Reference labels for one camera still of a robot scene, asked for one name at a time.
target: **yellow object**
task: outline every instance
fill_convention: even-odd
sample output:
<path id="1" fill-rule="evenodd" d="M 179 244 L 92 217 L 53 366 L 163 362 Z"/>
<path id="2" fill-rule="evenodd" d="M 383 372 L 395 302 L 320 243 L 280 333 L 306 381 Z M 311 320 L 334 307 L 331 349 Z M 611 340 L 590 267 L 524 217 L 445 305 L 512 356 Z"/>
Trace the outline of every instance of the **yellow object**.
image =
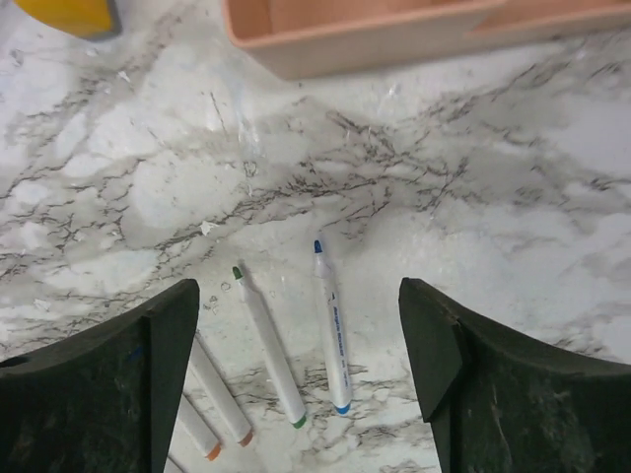
<path id="1" fill-rule="evenodd" d="M 113 0 L 15 0 L 33 18 L 85 39 L 120 33 Z"/>

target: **blue marker tip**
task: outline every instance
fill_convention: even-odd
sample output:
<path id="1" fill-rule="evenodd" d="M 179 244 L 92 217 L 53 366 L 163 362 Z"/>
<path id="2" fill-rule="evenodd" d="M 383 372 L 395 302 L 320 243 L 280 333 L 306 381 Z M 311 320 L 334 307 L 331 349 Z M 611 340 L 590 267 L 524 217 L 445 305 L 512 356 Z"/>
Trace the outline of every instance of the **blue marker tip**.
<path id="1" fill-rule="evenodd" d="M 338 414 L 343 416 L 344 414 L 346 414 L 348 411 L 351 410 L 351 403 L 349 402 L 348 405 L 344 407 L 335 406 L 335 410 L 337 411 Z"/>

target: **marble countertop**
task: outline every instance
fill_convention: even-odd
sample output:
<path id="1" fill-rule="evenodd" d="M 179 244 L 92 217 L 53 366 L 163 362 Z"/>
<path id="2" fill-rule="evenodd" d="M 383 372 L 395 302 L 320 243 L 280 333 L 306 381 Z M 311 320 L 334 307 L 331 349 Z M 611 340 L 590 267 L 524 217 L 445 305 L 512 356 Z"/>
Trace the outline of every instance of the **marble countertop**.
<path id="1" fill-rule="evenodd" d="M 88 44 L 3 2 L 0 359 L 181 278 L 255 427 L 216 472 L 438 473 L 398 321 L 402 277 L 579 353 L 631 363 L 631 31 L 285 83 L 217 2 L 141 0 Z M 325 391 L 313 237 L 337 265 L 355 389 Z M 232 281 L 271 306 L 309 421 L 285 420 Z M 207 471 L 185 434 L 174 457 Z"/>

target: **green end cap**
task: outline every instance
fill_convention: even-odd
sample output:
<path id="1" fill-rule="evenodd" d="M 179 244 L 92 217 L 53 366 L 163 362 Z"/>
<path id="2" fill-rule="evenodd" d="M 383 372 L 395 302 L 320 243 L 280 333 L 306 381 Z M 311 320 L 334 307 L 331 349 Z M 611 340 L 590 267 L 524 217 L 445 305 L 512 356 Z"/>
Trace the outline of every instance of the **green end cap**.
<path id="1" fill-rule="evenodd" d="M 239 269 L 237 266 L 233 266 L 233 274 L 235 275 L 235 279 L 237 281 L 239 281 L 240 278 L 244 276 L 243 274 L 241 274 L 241 269 Z"/>
<path id="2" fill-rule="evenodd" d="M 305 423 L 307 422 L 307 414 L 305 414 L 303 416 L 303 418 L 298 421 L 296 424 L 293 424 L 294 429 L 299 429 L 300 427 L 302 427 Z"/>

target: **white marker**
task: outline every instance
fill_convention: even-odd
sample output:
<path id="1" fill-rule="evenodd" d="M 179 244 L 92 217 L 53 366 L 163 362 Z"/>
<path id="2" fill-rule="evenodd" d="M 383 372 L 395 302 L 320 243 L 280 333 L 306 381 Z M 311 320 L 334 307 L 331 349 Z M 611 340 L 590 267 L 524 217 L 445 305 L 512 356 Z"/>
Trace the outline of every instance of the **white marker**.
<path id="1" fill-rule="evenodd" d="M 195 443 L 197 449 L 200 450 L 206 458 L 211 461 L 217 458 L 221 451 L 219 441 L 183 394 L 179 399 L 177 420 L 181 422 L 186 432 L 193 439 L 193 443 Z"/>
<path id="2" fill-rule="evenodd" d="M 165 473 L 184 473 L 181 468 L 177 466 L 170 457 L 167 457 L 167 463 L 165 464 Z"/>
<path id="3" fill-rule="evenodd" d="M 193 338 L 188 363 L 235 440 L 241 446 L 246 446 L 252 440 L 252 427 L 215 367 L 210 363 L 210 359 L 197 340 L 198 336 L 195 335 Z"/>
<path id="4" fill-rule="evenodd" d="M 300 397 L 292 372 L 289 370 L 287 359 L 285 359 L 283 350 L 280 347 L 280 342 L 274 331 L 267 308 L 260 294 L 247 284 L 244 275 L 237 266 L 233 268 L 233 274 L 239 283 L 241 300 L 249 308 L 250 318 L 263 345 L 263 356 L 267 372 L 274 383 L 280 403 L 285 410 L 285 415 L 287 415 L 289 422 L 296 429 L 299 429 L 307 421 L 307 409 L 305 409 L 305 404 L 303 404 L 303 400 Z"/>
<path id="5" fill-rule="evenodd" d="M 335 284 L 335 274 L 322 253 L 318 239 L 314 243 L 314 250 L 315 277 L 320 281 L 321 296 L 326 301 L 326 307 L 319 310 L 319 326 L 328 391 L 335 410 L 343 415 L 351 408 L 352 388 L 348 374 L 344 327 L 339 311 L 339 292 Z"/>

